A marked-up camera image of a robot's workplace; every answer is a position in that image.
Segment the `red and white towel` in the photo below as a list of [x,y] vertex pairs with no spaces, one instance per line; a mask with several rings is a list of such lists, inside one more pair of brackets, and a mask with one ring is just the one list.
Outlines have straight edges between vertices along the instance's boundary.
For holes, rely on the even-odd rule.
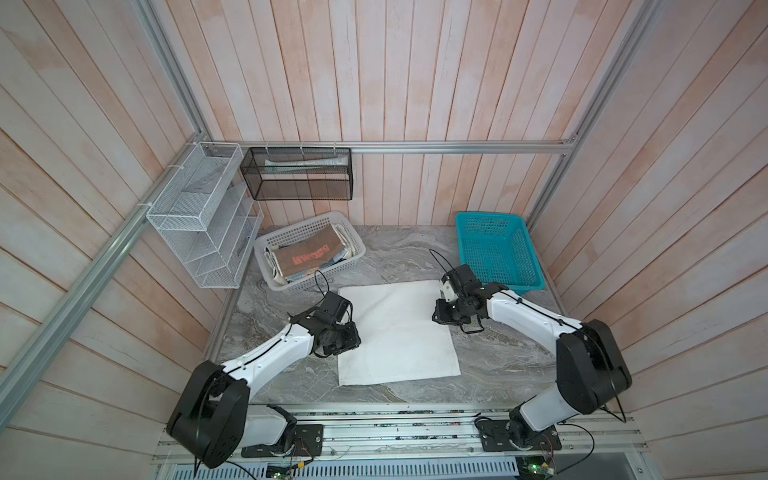
[[273,255],[280,274],[288,280],[328,264],[333,265],[349,252],[349,246],[334,226],[327,225],[306,240],[277,249]]

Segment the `multicolour lettered towel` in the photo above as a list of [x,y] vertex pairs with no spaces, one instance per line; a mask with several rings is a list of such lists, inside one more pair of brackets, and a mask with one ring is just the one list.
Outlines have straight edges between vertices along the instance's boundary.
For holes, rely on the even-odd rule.
[[[343,260],[341,260],[341,261],[339,261],[339,262],[337,262],[337,263],[335,263],[335,264],[338,264],[338,263],[340,263],[340,262],[342,262],[342,261],[344,261],[344,260],[348,260],[348,259],[351,259],[351,258],[352,258],[354,255],[356,255],[356,254],[357,254],[357,250],[356,250],[355,246],[353,245],[351,238],[350,238],[350,237],[349,237],[349,236],[346,234],[346,232],[345,232],[345,230],[342,228],[342,225],[341,225],[341,224],[329,224],[329,225],[333,225],[333,226],[334,226],[334,228],[337,230],[337,232],[339,233],[339,235],[340,235],[340,236],[341,236],[341,237],[342,237],[342,238],[343,238],[343,239],[346,241],[347,245],[348,245],[348,246],[349,246],[349,248],[350,248],[350,252],[347,254],[347,256],[346,256],[346,257],[345,257]],[[279,248],[281,248],[281,247],[276,247],[276,248],[270,248],[270,247],[267,247],[267,248],[265,249],[265,252],[264,252],[264,256],[265,256],[265,259],[266,259],[267,263],[270,265],[270,267],[271,267],[271,268],[272,268],[272,270],[273,270],[273,278],[274,278],[274,281],[275,281],[276,283],[278,283],[279,285],[287,285],[287,284],[289,284],[289,283],[293,283],[293,282],[296,282],[296,281],[298,281],[298,280],[301,280],[301,279],[303,279],[304,277],[307,277],[307,276],[311,276],[311,275],[313,275],[315,271],[319,271],[319,270],[321,270],[321,269],[323,269],[323,268],[328,268],[328,267],[330,267],[330,266],[333,266],[333,265],[335,265],[335,264],[333,264],[333,265],[330,265],[330,264],[328,264],[328,265],[326,265],[326,266],[323,266],[322,268],[319,268],[319,269],[315,269],[315,270],[311,270],[311,271],[308,271],[308,272],[307,272],[305,275],[302,275],[302,276],[299,276],[299,277],[293,277],[293,278],[289,278],[288,280],[286,280],[286,279],[285,279],[285,278],[284,278],[284,277],[283,277],[283,276],[280,274],[279,268],[278,268],[278,267],[277,267],[277,265],[276,265],[276,261],[275,261],[275,259],[274,259],[274,255],[273,255],[273,252],[274,252],[274,251],[276,251],[276,250],[277,250],[277,249],[279,249]]]

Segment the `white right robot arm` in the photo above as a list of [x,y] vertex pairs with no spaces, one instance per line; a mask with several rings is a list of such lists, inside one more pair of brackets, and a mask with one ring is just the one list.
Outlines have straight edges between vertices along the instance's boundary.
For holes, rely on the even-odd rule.
[[485,319],[513,328],[555,357],[555,383],[509,413],[506,431],[521,449],[557,423],[606,407],[632,385],[631,373],[604,322],[563,317],[500,283],[482,284],[467,264],[445,272],[432,320],[463,328]]

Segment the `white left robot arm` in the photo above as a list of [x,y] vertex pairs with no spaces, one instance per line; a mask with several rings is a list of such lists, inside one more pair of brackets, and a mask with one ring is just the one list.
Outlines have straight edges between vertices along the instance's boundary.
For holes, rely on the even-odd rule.
[[166,433],[211,469],[238,449],[258,447],[275,456],[291,454],[296,444],[295,417],[276,405],[249,414],[251,399],[306,357],[338,356],[360,345],[352,303],[328,292],[253,350],[222,364],[200,363],[172,410]]

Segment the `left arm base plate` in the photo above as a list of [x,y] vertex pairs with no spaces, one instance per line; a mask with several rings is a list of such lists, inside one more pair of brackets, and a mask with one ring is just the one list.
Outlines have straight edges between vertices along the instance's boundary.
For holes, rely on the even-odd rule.
[[321,455],[323,436],[321,424],[298,424],[289,426],[276,444],[244,447],[240,453],[243,458],[314,458]]

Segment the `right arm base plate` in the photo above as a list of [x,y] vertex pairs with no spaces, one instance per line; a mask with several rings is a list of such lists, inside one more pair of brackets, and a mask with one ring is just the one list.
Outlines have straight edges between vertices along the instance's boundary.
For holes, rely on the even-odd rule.
[[484,452],[551,452],[562,449],[559,434],[554,427],[536,432],[516,420],[494,420],[486,416],[477,417],[474,426]]

